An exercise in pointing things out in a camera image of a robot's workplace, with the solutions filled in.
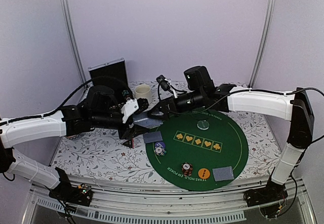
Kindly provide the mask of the blue playing card deck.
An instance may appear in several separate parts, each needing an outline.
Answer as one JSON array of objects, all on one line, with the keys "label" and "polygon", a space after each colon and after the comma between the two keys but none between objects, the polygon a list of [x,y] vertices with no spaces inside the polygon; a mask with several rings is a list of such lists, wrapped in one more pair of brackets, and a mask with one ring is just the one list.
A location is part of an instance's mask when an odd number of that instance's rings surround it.
[{"label": "blue playing card deck", "polygon": [[149,118],[147,112],[138,115],[133,115],[134,125],[139,125],[148,129],[156,128],[163,124],[162,120]]}]

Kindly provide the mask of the dealt playing card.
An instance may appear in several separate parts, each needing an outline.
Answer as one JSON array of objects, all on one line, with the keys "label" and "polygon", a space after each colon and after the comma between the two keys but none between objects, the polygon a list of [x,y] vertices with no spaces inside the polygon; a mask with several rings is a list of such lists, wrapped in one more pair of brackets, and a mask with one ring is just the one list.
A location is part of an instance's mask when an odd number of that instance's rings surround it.
[{"label": "dealt playing card", "polygon": [[234,180],[233,169],[231,166],[213,168],[212,172],[215,181]]},{"label": "dealt playing card", "polygon": [[143,140],[145,144],[163,141],[163,137],[160,131],[148,132],[143,134]]}]

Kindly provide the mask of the purple small blind button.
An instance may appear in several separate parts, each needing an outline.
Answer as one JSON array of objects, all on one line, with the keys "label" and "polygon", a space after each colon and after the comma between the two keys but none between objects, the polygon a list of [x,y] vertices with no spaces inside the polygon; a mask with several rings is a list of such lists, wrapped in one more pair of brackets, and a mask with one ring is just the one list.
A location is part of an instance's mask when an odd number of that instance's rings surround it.
[{"label": "purple small blind button", "polygon": [[165,149],[166,148],[166,145],[165,145],[165,143],[163,141],[158,141],[158,142],[155,143],[154,147],[155,148],[160,147],[160,148],[164,148]]}]

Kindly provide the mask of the small poker chip stack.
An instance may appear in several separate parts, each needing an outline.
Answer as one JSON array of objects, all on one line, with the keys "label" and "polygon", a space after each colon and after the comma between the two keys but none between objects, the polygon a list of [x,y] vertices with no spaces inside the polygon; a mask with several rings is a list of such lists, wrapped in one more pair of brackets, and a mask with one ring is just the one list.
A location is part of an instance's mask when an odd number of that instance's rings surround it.
[{"label": "small poker chip stack", "polygon": [[160,146],[156,147],[154,149],[154,152],[157,156],[165,156],[167,153],[166,149],[164,147],[160,147]]}]

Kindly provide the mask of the clear dealer button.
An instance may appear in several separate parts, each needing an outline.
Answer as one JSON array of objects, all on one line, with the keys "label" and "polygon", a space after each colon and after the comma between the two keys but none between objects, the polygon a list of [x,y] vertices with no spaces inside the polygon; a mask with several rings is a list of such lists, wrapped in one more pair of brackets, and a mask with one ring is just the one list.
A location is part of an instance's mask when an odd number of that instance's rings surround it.
[{"label": "clear dealer button", "polygon": [[210,127],[210,124],[207,120],[199,120],[197,122],[197,128],[200,130],[208,130]]}]

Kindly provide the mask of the aluminium poker chip case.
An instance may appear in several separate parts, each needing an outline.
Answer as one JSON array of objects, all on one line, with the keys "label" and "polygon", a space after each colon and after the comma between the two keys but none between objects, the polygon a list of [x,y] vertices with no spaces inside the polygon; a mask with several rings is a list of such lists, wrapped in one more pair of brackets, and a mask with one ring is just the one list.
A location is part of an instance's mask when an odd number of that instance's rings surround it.
[{"label": "aluminium poker chip case", "polygon": [[88,67],[88,72],[93,80],[93,85],[103,85],[110,87],[118,103],[124,102],[122,92],[127,89],[128,77],[126,72],[126,62],[124,58],[105,62],[96,66]]}]

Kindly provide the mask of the orange big blind button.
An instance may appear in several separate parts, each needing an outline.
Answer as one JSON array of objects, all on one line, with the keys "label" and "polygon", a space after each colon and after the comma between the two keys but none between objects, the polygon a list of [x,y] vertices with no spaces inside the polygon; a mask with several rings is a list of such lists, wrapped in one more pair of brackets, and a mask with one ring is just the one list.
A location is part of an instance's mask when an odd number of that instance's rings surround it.
[{"label": "orange big blind button", "polygon": [[199,176],[200,179],[206,180],[211,176],[211,173],[210,173],[209,169],[201,168],[198,171],[198,176]]}]

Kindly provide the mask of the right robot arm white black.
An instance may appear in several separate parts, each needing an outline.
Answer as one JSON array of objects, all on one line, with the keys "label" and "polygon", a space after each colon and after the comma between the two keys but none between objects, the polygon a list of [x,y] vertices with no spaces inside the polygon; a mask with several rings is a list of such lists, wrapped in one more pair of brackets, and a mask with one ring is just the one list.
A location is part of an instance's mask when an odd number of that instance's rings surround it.
[{"label": "right robot arm white black", "polygon": [[308,88],[290,91],[269,91],[239,87],[235,84],[214,85],[205,66],[194,66],[184,72],[189,92],[160,100],[148,116],[167,120],[170,114],[183,115],[200,107],[222,112],[246,111],[284,119],[291,123],[287,144],[262,198],[272,202],[281,194],[293,169],[297,167],[313,139],[314,113],[307,95]]}]

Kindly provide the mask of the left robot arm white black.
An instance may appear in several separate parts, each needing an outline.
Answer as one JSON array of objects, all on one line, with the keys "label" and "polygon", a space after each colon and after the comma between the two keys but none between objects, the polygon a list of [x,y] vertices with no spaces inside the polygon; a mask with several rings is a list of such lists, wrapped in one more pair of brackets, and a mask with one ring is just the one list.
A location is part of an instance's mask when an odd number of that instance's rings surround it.
[{"label": "left robot arm white black", "polygon": [[64,170],[51,168],[32,160],[14,149],[15,145],[47,137],[74,136],[96,128],[114,129],[120,139],[132,141],[147,128],[133,125],[133,115],[145,111],[148,100],[135,98],[121,80],[117,100],[115,91],[104,85],[93,85],[86,98],[77,105],[62,103],[55,110],[32,116],[1,120],[1,173],[18,174],[38,182],[65,201],[75,197],[75,189]]}]

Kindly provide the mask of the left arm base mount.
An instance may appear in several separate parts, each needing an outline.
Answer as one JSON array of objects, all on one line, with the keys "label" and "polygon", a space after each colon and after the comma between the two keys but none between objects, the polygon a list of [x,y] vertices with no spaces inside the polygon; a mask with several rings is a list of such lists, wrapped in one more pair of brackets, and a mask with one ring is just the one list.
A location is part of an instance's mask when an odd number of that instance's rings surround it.
[{"label": "left arm base mount", "polygon": [[72,186],[70,183],[59,183],[54,189],[50,189],[49,197],[76,205],[89,207],[93,197],[90,185],[82,183]]}]

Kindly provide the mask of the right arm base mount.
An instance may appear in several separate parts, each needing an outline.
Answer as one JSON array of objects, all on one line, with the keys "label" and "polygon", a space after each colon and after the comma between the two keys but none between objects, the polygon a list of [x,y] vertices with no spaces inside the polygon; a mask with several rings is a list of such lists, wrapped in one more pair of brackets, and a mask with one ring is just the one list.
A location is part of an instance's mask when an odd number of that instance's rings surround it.
[{"label": "right arm base mount", "polygon": [[248,207],[279,201],[287,197],[286,185],[272,181],[269,181],[265,187],[245,191],[243,196]]}]

